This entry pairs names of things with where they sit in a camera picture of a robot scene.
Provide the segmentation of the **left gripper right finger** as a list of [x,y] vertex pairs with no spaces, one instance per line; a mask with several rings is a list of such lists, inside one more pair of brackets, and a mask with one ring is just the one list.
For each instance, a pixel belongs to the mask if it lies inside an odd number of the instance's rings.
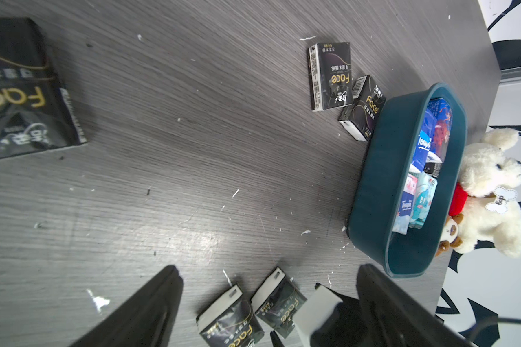
[[470,346],[371,264],[360,266],[357,293],[371,346]]

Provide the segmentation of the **dark blue Tempo tissue pack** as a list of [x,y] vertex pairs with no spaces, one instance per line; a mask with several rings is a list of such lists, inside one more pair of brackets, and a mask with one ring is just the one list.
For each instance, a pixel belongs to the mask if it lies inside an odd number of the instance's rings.
[[424,171],[428,153],[431,149],[432,140],[434,138],[436,123],[436,116],[429,108],[427,108],[425,110],[425,116],[421,125],[420,133],[418,135],[415,152],[409,167],[409,172],[412,174],[419,174]]

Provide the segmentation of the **pink blue Tempo tissue pack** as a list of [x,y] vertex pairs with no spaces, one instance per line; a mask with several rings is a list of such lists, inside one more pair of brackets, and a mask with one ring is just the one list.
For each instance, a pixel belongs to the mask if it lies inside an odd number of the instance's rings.
[[408,232],[417,185],[417,174],[409,173],[405,181],[405,186],[399,201],[399,208],[392,226],[392,231],[395,233],[405,235]]

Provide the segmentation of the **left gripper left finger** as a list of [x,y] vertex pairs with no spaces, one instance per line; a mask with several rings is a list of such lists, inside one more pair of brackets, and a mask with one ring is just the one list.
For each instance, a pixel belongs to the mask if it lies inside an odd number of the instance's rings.
[[169,265],[73,346],[167,346],[182,298],[183,279]]

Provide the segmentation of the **anime print tissue pack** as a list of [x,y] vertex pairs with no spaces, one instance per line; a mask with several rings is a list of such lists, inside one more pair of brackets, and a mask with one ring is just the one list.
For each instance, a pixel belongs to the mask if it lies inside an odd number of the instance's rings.
[[435,98],[429,101],[427,110],[436,118],[434,135],[431,140],[431,148],[428,152],[428,163],[443,163],[447,154],[452,127],[451,106],[443,98]]

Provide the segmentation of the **teal cartoon tissue pack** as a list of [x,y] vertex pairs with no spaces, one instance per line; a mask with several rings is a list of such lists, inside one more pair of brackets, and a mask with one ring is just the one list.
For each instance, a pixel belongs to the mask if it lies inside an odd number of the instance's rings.
[[431,175],[422,172],[418,175],[418,186],[409,226],[421,229],[428,217],[434,199],[438,181]]

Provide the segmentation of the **teal plastic storage box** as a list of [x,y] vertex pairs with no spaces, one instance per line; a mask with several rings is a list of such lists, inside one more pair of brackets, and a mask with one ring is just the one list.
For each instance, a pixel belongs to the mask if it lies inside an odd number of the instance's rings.
[[[453,112],[447,154],[426,222],[422,228],[411,228],[402,235],[393,232],[393,222],[426,107],[435,98],[447,101]],[[382,265],[388,276],[415,278],[432,263],[450,210],[466,137],[465,110],[446,83],[391,98],[384,105],[353,200],[348,236],[360,251]]]

